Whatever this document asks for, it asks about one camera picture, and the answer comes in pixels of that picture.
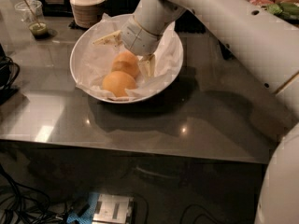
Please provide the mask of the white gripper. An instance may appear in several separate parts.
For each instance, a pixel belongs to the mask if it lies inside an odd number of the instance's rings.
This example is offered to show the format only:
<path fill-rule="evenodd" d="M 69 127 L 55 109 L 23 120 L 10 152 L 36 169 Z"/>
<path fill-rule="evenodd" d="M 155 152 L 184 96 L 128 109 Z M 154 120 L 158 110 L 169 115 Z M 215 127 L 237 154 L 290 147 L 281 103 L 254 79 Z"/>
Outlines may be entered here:
<path fill-rule="evenodd" d="M 152 78 L 155 55 L 166 28 L 178 19 L 185 9 L 167 0 L 140 0 L 134 13 L 122 26 L 93 41 L 94 45 L 118 46 L 121 42 L 133 54 L 143 56 L 139 70 L 143 78 Z"/>

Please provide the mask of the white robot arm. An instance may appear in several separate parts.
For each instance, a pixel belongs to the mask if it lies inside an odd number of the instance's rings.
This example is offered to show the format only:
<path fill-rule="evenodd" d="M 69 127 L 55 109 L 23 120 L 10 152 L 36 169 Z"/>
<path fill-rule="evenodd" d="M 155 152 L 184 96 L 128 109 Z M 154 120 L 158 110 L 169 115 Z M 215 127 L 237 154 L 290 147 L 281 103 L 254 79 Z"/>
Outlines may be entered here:
<path fill-rule="evenodd" d="M 299 30 L 245 0 L 140 0 L 117 33 L 97 39 L 150 56 L 169 23 L 189 10 L 291 112 L 299 116 Z M 254 224 L 299 224 L 299 123 L 264 176 Z"/>

